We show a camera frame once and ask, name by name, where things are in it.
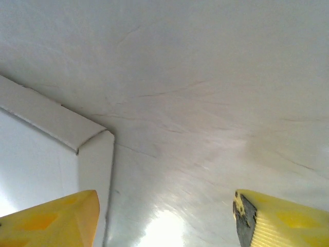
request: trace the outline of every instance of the white panel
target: white panel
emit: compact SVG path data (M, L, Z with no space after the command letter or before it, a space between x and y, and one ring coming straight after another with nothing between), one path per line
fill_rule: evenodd
M0 140L0 215L64 196L59 154L74 165L71 149L3 110Z

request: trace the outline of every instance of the ribbed yellow surface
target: ribbed yellow surface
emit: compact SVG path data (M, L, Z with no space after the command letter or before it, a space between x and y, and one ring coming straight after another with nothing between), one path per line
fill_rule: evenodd
M241 189L234 201L242 216L241 195L257 209L251 247L329 247L329 212Z
M295 245L283 236L273 222L261 212L257 213L257 224L253 232L251 247L293 247Z

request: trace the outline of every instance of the cardboard edge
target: cardboard edge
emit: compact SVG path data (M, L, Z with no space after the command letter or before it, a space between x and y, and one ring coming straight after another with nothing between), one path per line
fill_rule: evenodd
M105 127L42 94L0 76L0 108L19 117L78 152Z
M94 246L103 246L107 228L107 211L111 186L114 135L104 130L79 147L79 190L95 189L100 202L100 217Z

